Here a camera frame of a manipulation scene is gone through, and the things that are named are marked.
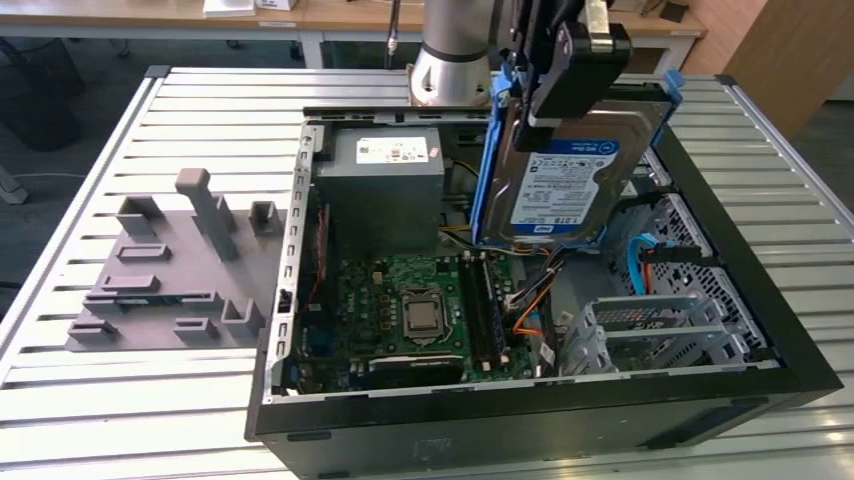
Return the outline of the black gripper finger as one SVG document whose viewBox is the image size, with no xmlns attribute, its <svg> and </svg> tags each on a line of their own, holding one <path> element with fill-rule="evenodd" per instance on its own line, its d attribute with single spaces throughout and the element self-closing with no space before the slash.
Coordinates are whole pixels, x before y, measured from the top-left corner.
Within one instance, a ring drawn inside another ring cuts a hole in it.
<svg viewBox="0 0 854 480">
<path fill-rule="evenodd" d="M 504 107 L 529 105 L 534 93 L 558 73 L 557 15 L 557 1 L 512 2 L 510 47 L 501 51 L 498 70 L 498 98 Z"/>
<path fill-rule="evenodd" d="M 633 51 L 624 25 L 612 23 L 609 29 L 601 38 L 609 45 L 597 52 L 586 25 L 560 24 L 550 68 L 524 88 L 521 118 L 513 126 L 516 149 L 545 149 L 561 123 L 582 118 L 602 100 Z"/>
</svg>

